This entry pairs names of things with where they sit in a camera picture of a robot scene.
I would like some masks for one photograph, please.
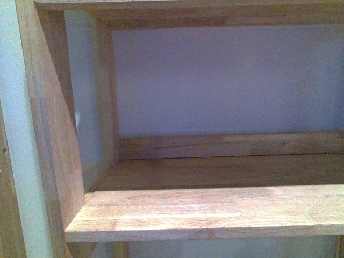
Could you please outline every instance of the wooden top board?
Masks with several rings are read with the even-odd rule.
[[[36,0],[49,10],[89,10],[114,30],[337,24],[343,0]]]

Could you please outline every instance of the wooden side panel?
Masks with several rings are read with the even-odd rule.
[[[112,245],[113,258],[130,258],[129,243],[115,242]]]
[[[344,236],[338,237],[336,258],[344,258]]]
[[[120,138],[120,159],[343,153],[344,131]]]
[[[70,257],[64,229],[85,197],[65,17],[33,0],[16,6],[54,257]]]
[[[67,245],[73,258],[92,258],[97,243],[69,243]]]
[[[9,148],[0,105],[0,257],[26,258]]]
[[[118,115],[112,31],[96,21],[98,113],[102,154],[107,168],[118,162]]]

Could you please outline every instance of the vertical wooden post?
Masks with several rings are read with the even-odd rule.
[[[0,257],[26,258],[17,194],[0,104]]]
[[[338,237],[336,258],[344,258],[344,236]]]
[[[128,242],[113,243],[112,251],[113,251],[113,258],[130,258]]]
[[[111,29],[96,21],[98,113],[102,137],[102,154],[107,168],[118,162],[118,115],[114,53]]]
[[[34,0],[16,6],[54,257],[71,257],[64,230],[85,197],[65,16],[40,10]]]

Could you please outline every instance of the wooden plank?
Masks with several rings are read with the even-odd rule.
[[[97,243],[68,243],[68,249],[73,258],[91,258]]]
[[[344,184],[343,154],[125,160],[96,191]]]
[[[107,168],[118,162],[118,112],[114,76],[112,31],[96,21],[98,114],[102,141],[102,155]]]
[[[116,242],[112,244],[113,258],[130,258],[129,243]]]
[[[344,1],[50,1],[50,9],[87,9],[113,30],[344,23]]]
[[[120,138],[120,159],[343,153],[344,131]]]
[[[102,10],[92,14],[114,30],[206,26],[309,25],[344,23],[343,4]]]
[[[97,191],[69,242],[344,234],[344,185]]]
[[[336,258],[344,258],[344,236],[338,237]]]
[[[157,28],[229,27],[229,26],[282,26],[342,24],[342,14],[314,14],[263,17],[196,17],[196,18],[154,18],[115,19],[107,21],[113,30],[139,30]]]
[[[85,197],[65,17],[33,0],[16,6],[54,257],[71,257],[63,232]]]
[[[343,0],[35,0],[37,6],[49,10],[106,10],[150,8],[196,8],[211,6],[272,6],[297,4],[332,4]]]
[[[0,104],[0,257],[26,258],[17,194]]]

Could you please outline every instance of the light oak wood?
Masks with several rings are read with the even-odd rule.
[[[129,243],[115,242],[112,244],[113,258],[130,258]]]
[[[215,26],[311,25],[344,23],[344,5],[293,5],[148,9],[92,12],[114,30]]]
[[[344,1],[50,1],[43,8],[86,9],[114,30],[344,23]]]
[[[17,194],[0,104],[0,257],[26,258]]]
[[[120,159],[343,153],[344,131],[120,138]]]
[[[69,242],[344,234],[344,185],[96,191]]]
[[[211,6],[274,6],[298,4],[335,4],[343,0],[35,0],[36,4],[49,10],[107,10],[107,9],[149,9],[149,8],[194,8]]]
[[[85,197],[65,17],[33,0],[16,0],[16,6],[54,257],[71,257],[64,229]]]
[[[343,154],[124,160],[96,191],[344,184]]]
[[[112,31],[96,21],[98,113],[101,129],[102,155],[107,168],[118,162],[118,114]]]

